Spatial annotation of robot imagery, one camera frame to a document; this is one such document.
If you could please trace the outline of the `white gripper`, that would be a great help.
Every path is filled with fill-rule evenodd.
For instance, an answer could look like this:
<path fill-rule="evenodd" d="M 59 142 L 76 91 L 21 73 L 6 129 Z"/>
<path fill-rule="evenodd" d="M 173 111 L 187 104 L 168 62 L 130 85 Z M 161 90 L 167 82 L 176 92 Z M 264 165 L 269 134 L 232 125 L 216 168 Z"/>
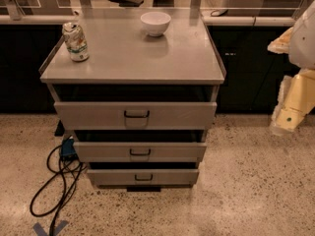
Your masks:
<path fill-rule="evenodd" d="M 270 52 L 287 54 L 293 28 L 287 29 L 267 47 Z M 315 107 L 315 71 L 301 69 L 294 77 L 284 76 L 278 104 L 272 114 L 270 130 L 274 135 L 292 133 Z"/>

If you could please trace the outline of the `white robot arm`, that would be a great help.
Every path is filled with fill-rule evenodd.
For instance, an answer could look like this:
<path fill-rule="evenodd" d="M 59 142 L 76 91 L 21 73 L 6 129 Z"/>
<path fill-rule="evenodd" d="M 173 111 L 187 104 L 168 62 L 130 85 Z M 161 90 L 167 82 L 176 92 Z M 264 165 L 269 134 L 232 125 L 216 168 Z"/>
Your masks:
<path fill-rule="evenodd" d="M 299 68 L 294 77 L 283 77 L 272 114 L 270 129 L 282 136 L 293 132 L 315 107 L 315 1 L 267 49 L 287 54 L 289 62 Z"/>

